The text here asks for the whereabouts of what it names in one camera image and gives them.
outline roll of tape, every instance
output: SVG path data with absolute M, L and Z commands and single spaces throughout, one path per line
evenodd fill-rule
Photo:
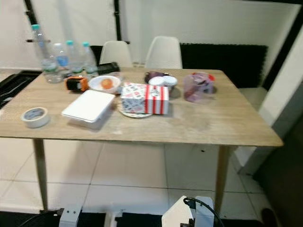
M 28 128 L 39 128 L 49 122 L 50 116 L 47 109 L 37 107 L 25 111 L 21 116 L 21 120 L 25 122 Z

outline white chair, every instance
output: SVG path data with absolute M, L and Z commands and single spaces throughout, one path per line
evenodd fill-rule
M 168 36 L 155 37 L 148 51 L 145 67 L 181 69 L 182 58 L 179 40 Z
M 101 53 L 100 64 L 116 61 L 120 67 L 132 67 L 133 62 L 127 43 L 124 41 L 107 41 Z

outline black radiator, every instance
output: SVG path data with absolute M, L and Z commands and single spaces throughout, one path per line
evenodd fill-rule
M 184 69 L 222 70 L 238 87 L 258 87 L 267 46 L 180 44 Z

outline red and white striped box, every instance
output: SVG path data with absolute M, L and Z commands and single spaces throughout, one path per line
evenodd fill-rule
M 121 93 L 123 111 L 141 114 L 167 114 L 169 90 L 167 87 L 125 82 Z

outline white bowl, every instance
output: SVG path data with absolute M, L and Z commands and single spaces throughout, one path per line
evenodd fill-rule
M 111 79 L 113 81 L 113 87 L 110 89 L 103 89 L 101 85 L 101 81 L 104 79 Z M 94 91 L 101 91 L 101 92 L 113 94 L 118 90 L 120 84 L 121 84 L 121 80 L 119 78 L 110 75 L 103 75 L 91 79 L 89 81 L 89 88 Z

